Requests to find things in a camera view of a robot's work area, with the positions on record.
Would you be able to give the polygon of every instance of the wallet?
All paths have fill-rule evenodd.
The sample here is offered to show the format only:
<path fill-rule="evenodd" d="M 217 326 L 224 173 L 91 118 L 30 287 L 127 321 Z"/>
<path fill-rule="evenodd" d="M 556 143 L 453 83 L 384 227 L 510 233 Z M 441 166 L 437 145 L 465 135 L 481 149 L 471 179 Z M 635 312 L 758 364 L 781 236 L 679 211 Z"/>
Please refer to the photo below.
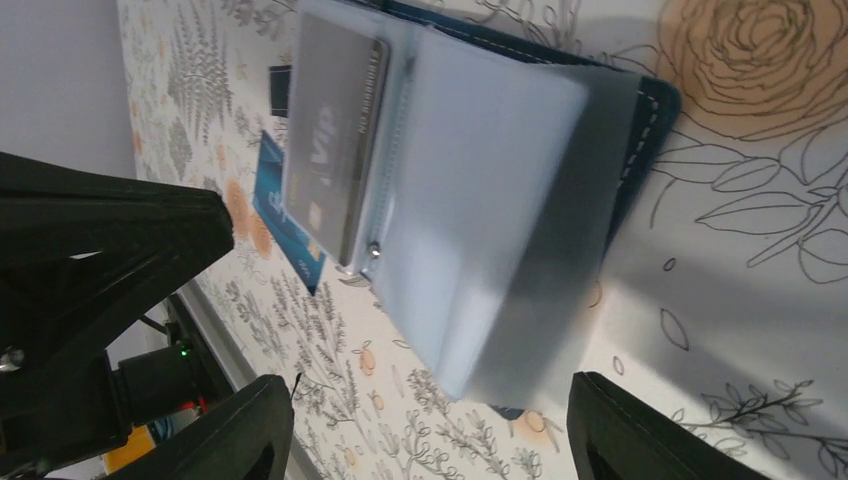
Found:
<path fill-rule="evenodd" d="M 270 72 L 287 214 L 371 281 L 449 397 L 564 405 L 584 297 L 678 91 L 394 1 L 303 0 L 300 18 L 292 68 Z M 351 59 L 365 73 L 340 74 Z M 337 112 L 363 89 L 361 115 Z"/>

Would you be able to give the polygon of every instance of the floral tablecloth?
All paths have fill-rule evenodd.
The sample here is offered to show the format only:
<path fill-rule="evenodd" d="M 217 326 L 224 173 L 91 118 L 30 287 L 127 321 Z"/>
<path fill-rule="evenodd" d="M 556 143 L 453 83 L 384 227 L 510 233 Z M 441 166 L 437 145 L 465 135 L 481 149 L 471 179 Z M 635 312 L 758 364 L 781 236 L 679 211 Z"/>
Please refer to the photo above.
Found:
<path fill-rule="evenodd" d="M 139 177 L 216 190 L 235 251 L 197 279 L 245 357 L 305 372 L 328 479 L 573 478 L 565 405 L 451 403 L 368 284 L 313 298 L 253 211 L 267 69 L 294 0 L 120 0 Z M 430 8 L 673 82 L 685 115 L 587 303 L 584 369 L 775 478 L 848 478 L 845 0 L 437 0 Z"/>

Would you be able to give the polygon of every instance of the gray wall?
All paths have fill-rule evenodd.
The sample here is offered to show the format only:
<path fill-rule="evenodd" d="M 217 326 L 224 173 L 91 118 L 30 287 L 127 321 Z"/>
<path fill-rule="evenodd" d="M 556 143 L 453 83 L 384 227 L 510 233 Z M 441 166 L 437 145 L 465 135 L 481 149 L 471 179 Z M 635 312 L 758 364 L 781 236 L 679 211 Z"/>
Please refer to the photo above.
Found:
<path fill-rule="evenodd" d="M 3 0 L 0 151 L 135 177 L 115 0 Z"/>

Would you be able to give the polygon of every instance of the screw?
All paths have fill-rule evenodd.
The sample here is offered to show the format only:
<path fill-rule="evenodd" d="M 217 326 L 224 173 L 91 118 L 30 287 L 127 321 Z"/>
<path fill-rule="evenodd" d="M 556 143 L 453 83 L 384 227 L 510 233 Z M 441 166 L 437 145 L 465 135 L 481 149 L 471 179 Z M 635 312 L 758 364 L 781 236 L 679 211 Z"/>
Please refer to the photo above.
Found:
<path fill-rule="evenodd" d="M 0 373 L 14 372 L 24 364 L 24 351 L 17 347 L 9 347 L 0 356 Z"/>
<path fill-rule="evenodd" d="M 373 258 L 374 260 L 380 258 L 380 244 L 374 242 L 368 245 L 368 255 L 371 255 L 371 258 Z"/>

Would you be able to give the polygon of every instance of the blue card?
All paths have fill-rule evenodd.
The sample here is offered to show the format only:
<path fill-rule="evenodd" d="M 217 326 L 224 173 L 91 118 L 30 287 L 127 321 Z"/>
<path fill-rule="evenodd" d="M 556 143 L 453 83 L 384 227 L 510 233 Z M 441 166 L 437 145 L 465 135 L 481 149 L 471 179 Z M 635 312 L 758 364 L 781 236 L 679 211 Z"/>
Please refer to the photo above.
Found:
<path fill-rule="evenodd" d="M 283 210 L 283 162 L 285 153 L 268 132 L 262 132 L 259 164 L 256 166 L 256 188 L 253 208 L 262 217 L 268 231 L 283 250 L 306 289 L 315 295 L 325 255 L 318 244 L 297 227 Z"/>

